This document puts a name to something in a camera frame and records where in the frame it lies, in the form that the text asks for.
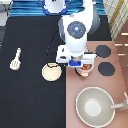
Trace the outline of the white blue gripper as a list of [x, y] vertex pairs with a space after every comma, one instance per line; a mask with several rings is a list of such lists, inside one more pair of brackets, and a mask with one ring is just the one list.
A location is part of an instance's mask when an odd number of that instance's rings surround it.
[[56, 62], [66, 64], [68, 67], [80, 68], [85, 64], [93, 64], [96, 57], [95, 53], [85, 52], [81, 58], [73, 57], [69, 54], [65, 45], [60, 45], [57, 50]]

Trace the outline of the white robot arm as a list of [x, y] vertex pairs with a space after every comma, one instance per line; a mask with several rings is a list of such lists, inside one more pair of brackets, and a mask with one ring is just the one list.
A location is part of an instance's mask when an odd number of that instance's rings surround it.
[[94, 0], [83, 0], [84, 10], [64, 15], [67, 0], [44, 0], [44, 11], [49, 15], [61, 16], [58, 27], [60, 38], [65, 42], [57, 49], [56, 62], [68, 67], [82, 67], [93, 64], [95, 53], [85, 50], [87, 35], [95, 32], [100, 24]]

